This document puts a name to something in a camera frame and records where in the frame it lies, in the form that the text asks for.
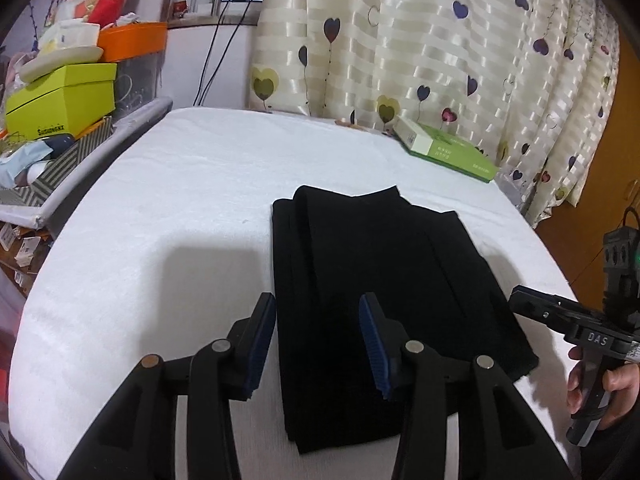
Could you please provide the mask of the right hand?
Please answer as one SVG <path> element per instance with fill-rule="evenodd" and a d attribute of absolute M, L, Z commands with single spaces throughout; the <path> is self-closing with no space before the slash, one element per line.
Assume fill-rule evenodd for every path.
<path fill-rule="evenodd" d="M 582 406 L 582 348 L 571 348 L 568 357 L 578 361 L 568 375 L 566 395 L 570 414 L 575 414 Z M 639 365 L 626 363 L 616 370 L 608 370 L 602 384 L 610 394 L 610 404 L 599 424 L 599 429 L 605 430 L 620 422 L 634 408 L 639 394 Z"/>

